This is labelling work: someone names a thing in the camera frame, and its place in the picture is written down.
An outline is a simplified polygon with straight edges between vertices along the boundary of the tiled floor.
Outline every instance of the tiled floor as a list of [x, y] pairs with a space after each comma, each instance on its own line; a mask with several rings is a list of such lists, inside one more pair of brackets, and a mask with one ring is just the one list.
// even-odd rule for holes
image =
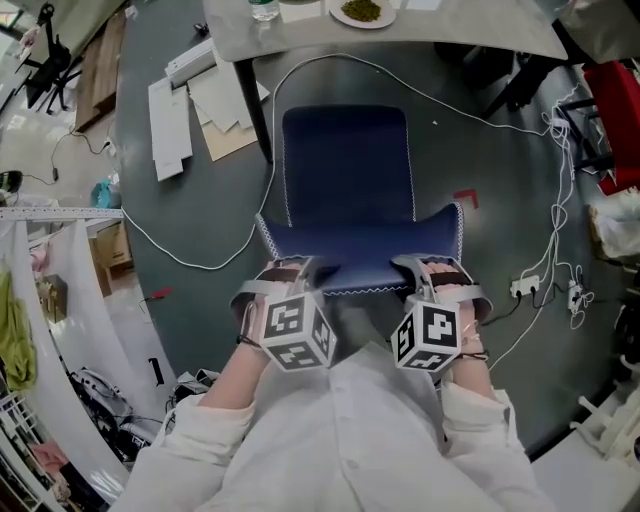
[[[74, 92], [67, 90], [65, 101], [69, 111], [60, 110], [58, 102], [54, 115], [27, 109], [26, 92], [10, 100], [0, 115], [0, 172], [19, 170], [42, 180], [53, 181], [51, 156], [56, 144], [75, 120]], [[86, 134], [94, 150], [100, 151], [110, 130], [113, 135], [113, 114], [102, 119]], [[59, 180], [47, 186], [25, 176], [20, 194], [40, 194], [57, 199], [62, 206], [89, 206], [94, 185], [114, 171], [116, 160], [107, 151], [93, 155], [82, 137], [67, 136], [54, 155]]]

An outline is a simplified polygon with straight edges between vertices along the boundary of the white table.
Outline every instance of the white table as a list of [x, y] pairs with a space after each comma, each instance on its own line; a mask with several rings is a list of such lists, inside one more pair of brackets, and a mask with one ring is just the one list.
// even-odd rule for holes
[[252, 59], [305, 46], [428, 41], [504, 48], [566, 59], [551, 23], [533, 0], [390, 0], [396, 20], [360, 30], [329, 14], [333, 0], [281, 2], [270, 22], [251, 16], [248, 0], [203, 0], [207, 23], [222, 59], [235, 66], [258, 142], [269, 162], [271, 142], [256, 87]]

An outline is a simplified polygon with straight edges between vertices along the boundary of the food on plate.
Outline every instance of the food on plate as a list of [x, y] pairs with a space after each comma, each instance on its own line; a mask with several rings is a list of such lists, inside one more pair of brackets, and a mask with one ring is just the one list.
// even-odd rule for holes
[[380, 17], [380, 6], [371, 0], [349, 0], [342, 12], [356, 21], [376, 21]]

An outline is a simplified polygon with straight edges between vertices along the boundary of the wrist strap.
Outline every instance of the wrist strap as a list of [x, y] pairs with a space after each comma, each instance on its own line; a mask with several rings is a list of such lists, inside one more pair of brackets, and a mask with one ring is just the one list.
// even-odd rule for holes
[[253, 348], [262, 350], [262, 347], [258, 343], [256, 343], [250, 338], [247, 338], [244, 334], [238, 334], [238, 337], [236, 338], [236, 343], [238, 345], [240, 345], [240, 343], [245, 343], [247, 345], [251, 345]]
[[489, 351], [483, 350], [482, 352], [475, 352], [472, 354], [458, 354], [456, 359], [464, 360], [475, 360], [475, 361], [484, 361], [487, 362], [489, 360]]

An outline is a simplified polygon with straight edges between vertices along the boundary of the power strip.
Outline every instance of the power strip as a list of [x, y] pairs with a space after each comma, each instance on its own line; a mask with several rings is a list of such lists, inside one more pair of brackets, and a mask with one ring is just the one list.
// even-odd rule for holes
[[529, 295], [531, 289], [538, 291], [540, 289], [540, 277], [537, 275], [525, 277], [523, 279], [517, 279], [511, 283], [511, 296], [515, 299], [518, 297], [518, 292], [521, 297]]
[[576, 283], [573, 279], [569, 280], [569, 291], [567, 293], [567, 308], [573, 314], [576, 314], [578, 309], [580, 308], [581, 297], [582, 297], [582, 286]]

